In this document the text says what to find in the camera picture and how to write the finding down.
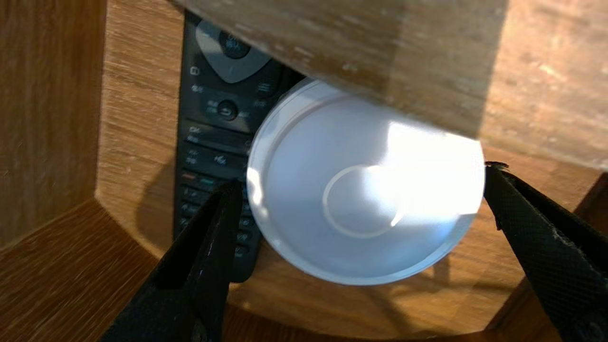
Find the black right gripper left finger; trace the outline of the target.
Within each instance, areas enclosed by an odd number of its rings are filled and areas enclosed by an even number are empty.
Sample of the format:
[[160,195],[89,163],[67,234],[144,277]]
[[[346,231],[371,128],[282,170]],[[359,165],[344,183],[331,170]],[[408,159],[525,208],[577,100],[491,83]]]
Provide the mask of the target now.
[[211,193],[104,333],[104,342],[221,340],[242,200],[237,180]]

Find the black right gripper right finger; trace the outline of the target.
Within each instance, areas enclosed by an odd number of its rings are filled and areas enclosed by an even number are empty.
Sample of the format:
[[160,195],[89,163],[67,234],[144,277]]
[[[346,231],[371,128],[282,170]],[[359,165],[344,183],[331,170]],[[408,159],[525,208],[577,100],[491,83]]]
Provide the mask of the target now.
[[484,199],[562,340],[605,342],[607,237],[502,162],[485,163]]

